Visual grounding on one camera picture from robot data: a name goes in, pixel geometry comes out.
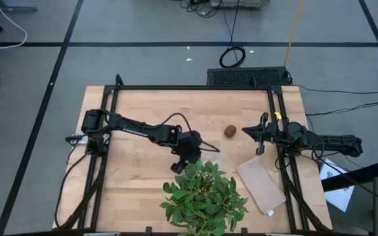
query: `potted plant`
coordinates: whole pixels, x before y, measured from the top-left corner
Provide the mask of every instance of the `potted plant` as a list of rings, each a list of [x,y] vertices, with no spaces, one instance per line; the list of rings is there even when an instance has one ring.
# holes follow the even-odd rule
[[[167,221],[187,229],[178,236],[219,236],[227,227],[234,231],[237,221],[243,219],[247,198],[237,193],[233,177],[229,180],[223,174],[218,164],[208,161],[202,165],[198,161],[175,177],[177,185],[163,184],[164,191],[172,194],[160,204]]]

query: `wooden tabletop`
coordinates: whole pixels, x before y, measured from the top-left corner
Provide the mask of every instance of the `wooden tabletop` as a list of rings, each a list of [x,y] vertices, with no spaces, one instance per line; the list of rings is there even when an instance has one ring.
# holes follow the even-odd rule
[[[85,92],[77,133],[85,111],[100,108],[104,87],[87,87]],[[283,87],[283,97],[287,116],[290,121],[306,125],[305,111],[298,87]],[[278,99],[274,97],[278,108]],[[237,181],[237,191],[242,197],[248,197],[247,209],[243,221],[239,222],[235,232],[246,227],[250,233],[289,232],[285,204],[274,209],[274,215],[268,217],[260,212],[236,172],[236,167],[255,156],[257,143],[244,134],[242,127],[251,127],[259,123],[263,112],[270,112],[267,93],[259,90],[121,90],[117,101],[116,113],[130,119],[144,121],[154,125],[162,122],[174,112],[183,113],[192,129],[198,131],[206,142],[217,146],[221,153],[213,156],[203,153],[202,158],[218,159],[222,162],[226,176],[233,176]],[[187,130],[181,117],[174,117],[169,124],[180,124]],[[237,133],[233,138],[224,136],[224,129],[234,125]],[[113,132],[106,169],[104,189],[98,214],[97,231],[145,231],[146,226],[153,227],[153,232],[182,231],[167,223],[165,209],[159,207],[164,201],[162,185],[174,181],[175,173],[170,171],[172,163],[178,161],[170,149],[159,147],[149,140],[125,132]],[[84,146],[76,148],[68,163],[68,168],[84,154]],[[269,174],[282,189],[280,171],[274,166],[277,157],[276,148],[266,144],[261,160]],[[83,196],[85,180],[90,158],[77,165],[68,176],[59,208],[59,220],[64,222],[74,211]],[[331,220],[318,167],[314,161],[303,157],[297,158],[297,166],[303,197],[321,221],[331,228]],[[297,202],[293,198],[293,207],[297,228],[301,221]],[[89,214],[93,204],[89,205]]]

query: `white cable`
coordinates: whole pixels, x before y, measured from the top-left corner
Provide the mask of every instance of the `white cable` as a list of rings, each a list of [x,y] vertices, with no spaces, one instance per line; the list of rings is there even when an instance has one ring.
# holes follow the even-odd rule
[[[9,49],[9,48],[19,47],[19,46],[23,45],[23,44],[26,42],[26,39],[27,39],[27,36],[28,36],[26,30],[24,30],[24,29],[21,28],[18,24],[15,24],[10,18],[8,18],[8,16],[6,16],[6,15],[4,14],[4,12],[1,10],[1,8],[0,8],[0,12],[1,12],[1,14],[2,14],[3,16],[5,16],[5,18],[6,18],[9,22],[11,22],[13,25],[17,26],[17,28],[19,28],[20,30],[22,30],[22,31],[24,32],[24,39],[23,39],[23,41],[22,41],[20,44],[17,44],[17,45],[11,45],[11,46],[6,46],[6,47],[0,47],[0,49]]]

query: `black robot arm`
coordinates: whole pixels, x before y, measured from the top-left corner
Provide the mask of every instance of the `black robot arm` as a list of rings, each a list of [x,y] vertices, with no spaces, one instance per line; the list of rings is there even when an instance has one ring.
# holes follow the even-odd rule
[[[109,117],[107,125],[99,128],[105,117]],[[148,125],[117,113],[109,113],[103,109],[92,109],[85,112],[81,131],[89,137],[86,152],[92,155],[101,155],[105,151],[103,135],[114,130],[145,137],[161,147],[170,147],[171,153],[179,156],[179,161],[171,166],[171,170],[177,174],[183,171],[187,162],[195,163],[201,157],[200,146],[203,141],[195,130],[182,132],[180,125],[165,125],[164,123]]]
[[[316,135],[297,122],[288,123],[284,130],[280,131],[277,123],[266,125],[268,116],[265,112],[259,125],[242,128],[254,141],[260,143],[257,155],[264,153],[264,142],[284,146],[287,154],[294,156],[299,156],[303,150],[338,151],[351,157],[359,157],[362,153],[362,141],[353,135]]]

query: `wire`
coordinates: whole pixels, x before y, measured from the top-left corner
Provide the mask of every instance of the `wire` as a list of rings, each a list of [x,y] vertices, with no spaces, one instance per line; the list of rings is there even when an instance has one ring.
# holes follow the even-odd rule
[[[363,186],[362,184],[360,184],[360,183],[358,183],[357,181],[353,180],[352,178],[346,176],[344,173],[342,173],[341,171],[339,171],[339,170],[336,169],[335,167],[333,167],[333,166],[331,166],[330,164],[328,164],[327,162],[325,162],[325,161],[322,159],[322,157],[324,157],[323,152],[324,152],[324,150],[325,150],[323,140],[322,140],[322,139],[321,139],[316,133],[314,133],[314,132],[311,132],[311,133],[312,133],[313,135],[316,135],[316,136],[319,138],[320,141],[317,142],[317,143],[313,146],[313,149],[312,149],[312,157],[308,157],[308,158],[311,158],[312,160],[314,160],[314,161],[316,161],[316,162],[321,161],[321,162],[327,164],[329,167],[331,167],[332,169],[336,170],[341,176],[343,176],[344,178],[346,178],[349,182],[353,183],[353,184],[356,185],[356,186],[360,186],[360,187],[362,187],[362,188],[365,189],[367,192],[369,192],[369,193],[371,193],[371,194],[375,194],[376,197],[378,197],[378,194],[373,193],[370,189],[366,188],[366,187]],[[316,154],[316,150],[315,150],[315,149],[316,149],[316,146],[317,146],[318,144],[321,144],[321,145],[322,145],[322,152],[321,152],[320,155],[318,155],[318,156],[315,158],[315,157],[314,157],[314,155]]]
[[[224,15],[224,22],[226,23],[228,33],[229,33],[230,36],[232,37],[231,30],[230,30],[230,26],[228,26],[228,22],[227,22],[226,9],[225,9],[226,6],[224,6],[224,3],[222,3],[222,6],[224,7],[224,8],[222,9],[222,12],[224,13],[224,14],[223,14],[223,15]],[[236,57],[236,61],[238,62],[238,61],[239,61],[239,58],[237,57],[236,51],[233,50],[233,52],[234,52],[234,57]]]
[[[73,147],[73,149],[71,150],[70,154],[68,155],[68,159],[70,158],[72,152],[74,151],[74,149],[77,147],[77,145],[75,145]],[[86,157],[88,155],[88,153],[85,153],[82,157],[80,157],[78,159],[78,161],[76,161],[69,169],[68,171],[65,173],[65,176],[64,178],[62,179],[62,183],[60,185],[60,191],[59,191],[59,195],[58,195],[58,200],[56,202],[56,207],[55,207],[55,224],[57,227],[60,227],[60,224],[58,222],[58,208],[59,208],[59,203],[60,203],[60,199],[61,199],[61,196],[62,196],[62,190],[64,189],[64,184],[65,184],[65,180],[66,178],[68,177],[68,175],[70,174],[71,170],[76,166],[78,165],[82,160],[84,160],[84,157]]]
[[[309,90],[312,92],[340,92],[340,93],[346,93],[346,94],[378,94],[378,91],[375,92],[352,92],[352,91],[343,91],[343,90],[322,90],[322,89],[311,89],[311,88],[306,88],[302,85],[295,85],[298,87],[301,87],[305,90]]]
[[[236,26],[237,14],[238,14],[238,11],[239,11],[239,5],[240,5],[240,0],[237,0],[237,7],[236,7],[236,14],[234,15],[233,29],[232,29],[231,34],[230,34],[230,42],[228,43],[227,49],[220,56],[220,60],[219,60],[220,66],[222,68],[236,68],[236,67],[240,67],[240,65],[242,65],[243,62],[244,62],[244,60],[246,59],[246,51],[245,51],[245,49],[243,47],[234,46],[233,45],[233,34],[234,34],[234,28]],[[225,16],[225,11],[224,11],[224,19],[225,19],[227,28],[230,29],[228,27],[228,24],[227,24],[227,19],[226,19],[226,16]],[[234,54],[236,55],[236,50],[238,50],[238,51],[241,52],[241,58],[240,58],[240,60],[238,60],[235,64],[232,64],[231,66],[224,65],[223,62],[222,62],[222,60],[227,55],[227,53],[229,53],[230,51],[234,51]]]
[[[1,12],[1,14],[9,21],[9,22],[11,22],[13,25],[15,25],[17,28],[19,28],[21,31],[23,31],[24,32],[24,39],[23,39],[23,41],[20,43],[20,44],[17,44],[17,45],[10,45],[10,46],[6,46],[6,47],[0,47],[0,49],[9,49],[9,48],[14,48],[14,47],[19,47],[19,46],[21,46],[21,45],[23,45],[25,42],[26,42],[26,40],[27,40],[27,36],[28,36],[28,34],[27,34],[27,32],[26,32],[26,30],[24,30],[23,28],[21,28],[18,24],[16,24],[16,23],[14,23],[7,15],[5,15],[5,13],[1,10],[1,8],[0,8],[0,12]]]
[[[358,105],[358,106],[353,107],[353,108],[336,109],[336,110],[333,110],[333,111],[327,111],[327,112],[322,112],[322,113],[313,113],[313,114],[307,113],[306,115],[307,116],[318,116],[318,115],[340,114],[340,113],[354,111],[354,110],[362,109],[362,108],[371,108],[373,106],[378,106],[378,102],[362,104],[362,105]]]
[[[196,0],[189,0],[189,1],[186,2],[185,7],[182,5],[182,2],[183,2],[183,0],[180,0],[179,4],[180,4],[181,8],[186,9],[187,12],[195,12],[198,16],[200,16],[202,18],[211,18],[214,15],[216,15],[216,13],[218,12],[218,10],[219,10],[219,8],[222,4],[222,0],[220,0],[220,3],[218,4],[218,6],[216,8],[214,8],[214,9],[212,9],[212,10],[206,12],[206,13],[204,13],[204,12],[200,13],[200,11],[205,7],[205,5],[209,2],[209,0],[197,0],[197,1]]]
[[[293,31],[291,32],[291,35],[289,36],[287,53],[285,54],[285,60],[283,62],[284,67],[287,67],[289,50],[291,49],[291,42],[293,41],[293,38],[294,38],[294,35],[295,35],[295,30],[297,29],[297,24],[299,23],[299,19],[300,19],[300,16],[301,16],[301,12],[303,11],[303,5],[304,4],[305,4],[305,0],[301,0],[299,11],[297,12],[297,16],[295,17]]]
[[[360,186],[362,187],[364,190],[366,190],[368,193],[372,194],[372,195],[376,195],[376,197],[378,197],[378,194],[376,193],[373,193],[372,190],[368,189],[367,187],[363,186],[362,184],[358,183],[357,181],[353,180],[352,178],[348,177],[347,175],[345,175],[344,173],[342,173],[341,171],[339,171],[338,169],[336,169],[335,167],[331,166],[330,164],[328,164],[327,162],[323,161],[323,160],[320,160],[321,162],[327,164],[329,167],[331,167],[332,169],[336,170],[341,176],[343,176],[344,178],[346,178],[349,182],[353,183],[354,185],[356,186]]]
[[[310,117],[307,114],[306,114],[306,117],[307,117],[308,121],[310,122],[310,126],[312,127],[312,131],[314,132],[312,120],[310,119]]]
[[[354,161],[351,161],[345,154],[343,154],[343,155],[347,159],[347,161],[351,162],[352,164],[356,165],[357,167],[364,168],[364,167],[360,166],[359,164],[355,163]]]

